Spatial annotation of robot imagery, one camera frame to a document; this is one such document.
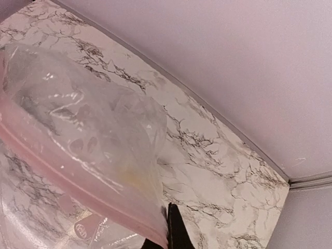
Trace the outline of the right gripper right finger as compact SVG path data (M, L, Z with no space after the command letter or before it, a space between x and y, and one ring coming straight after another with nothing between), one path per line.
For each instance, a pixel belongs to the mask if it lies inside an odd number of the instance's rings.
M168 205L168 248L195 249L176 204Z

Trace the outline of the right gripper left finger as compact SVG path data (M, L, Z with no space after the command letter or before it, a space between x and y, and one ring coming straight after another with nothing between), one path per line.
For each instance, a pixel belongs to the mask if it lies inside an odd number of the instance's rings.
M141 249L162 249L162 247L149 239L145 239Z

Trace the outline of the yellow pear toy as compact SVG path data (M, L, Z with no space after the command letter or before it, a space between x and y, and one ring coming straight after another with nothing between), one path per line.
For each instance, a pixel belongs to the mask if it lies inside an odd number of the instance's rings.
M146 191L148 189L148 181L141 173L125 171L119 174L119 178L123 183L129 184L139 191Z

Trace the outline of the clear zip top bag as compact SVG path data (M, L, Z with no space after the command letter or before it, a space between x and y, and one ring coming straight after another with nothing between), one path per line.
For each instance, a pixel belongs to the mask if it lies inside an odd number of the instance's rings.
M154 99L68 57L1 47L1 248L168 247ZM144 175L148 189L119 174Z

